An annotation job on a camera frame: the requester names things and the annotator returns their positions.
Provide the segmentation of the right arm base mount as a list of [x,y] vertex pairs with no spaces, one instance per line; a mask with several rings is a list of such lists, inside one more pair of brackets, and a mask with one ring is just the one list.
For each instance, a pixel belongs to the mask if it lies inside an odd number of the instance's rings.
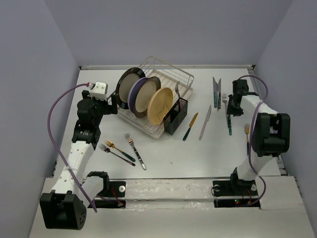
[[239,179],[237,168],[229,180],[214,180],[211,194],[216,198],[216,208],[261,207],[255,180]]

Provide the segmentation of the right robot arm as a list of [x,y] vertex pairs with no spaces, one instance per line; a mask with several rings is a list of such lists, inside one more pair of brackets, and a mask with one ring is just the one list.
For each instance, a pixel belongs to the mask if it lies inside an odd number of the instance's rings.
[[252,116],[247,158],[234,169],[228,182],[229,191],[240,194],[269,161],[288,151],[290,116],[271,109],[257,93],[250,92],[246,79],[232,84],[227,114],[237,117],[247,112]]

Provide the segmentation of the silver fork teal handle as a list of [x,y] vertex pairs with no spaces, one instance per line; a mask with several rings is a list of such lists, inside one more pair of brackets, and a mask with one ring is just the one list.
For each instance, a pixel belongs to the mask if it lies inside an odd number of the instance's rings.
[[176,85],[175,85],[175,92],[176,92],[176,94],[177,94],[177,96],[178,96],[178,102],[179,102],[179,104],[181,104],[181,97],[180,97],[180,93],[179,93],[179,81],[176,83]]

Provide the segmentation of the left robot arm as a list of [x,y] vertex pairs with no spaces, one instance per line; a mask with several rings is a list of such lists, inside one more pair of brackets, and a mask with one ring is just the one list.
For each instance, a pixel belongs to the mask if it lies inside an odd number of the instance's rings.
[[82,91],[77,103],[75,124],[65,166],[49,193],[40,197],[40,208],[47,229],[81,230],[87,218],[87,208],[96,208],[94,198],[109,192],[106,172],[90,172],[84,176],[87,163],[96,150],[104,115],[116,114],[117,106],[107,102],[106,88]]

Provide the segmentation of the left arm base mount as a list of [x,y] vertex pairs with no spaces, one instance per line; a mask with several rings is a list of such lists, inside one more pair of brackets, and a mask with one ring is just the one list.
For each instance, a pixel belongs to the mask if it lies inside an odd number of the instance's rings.
[[102,189],[95,198],[96,208],[117,209],[125,208],[126,181],[110,180],[107,172],[90,172],[88,178],[102,182]]

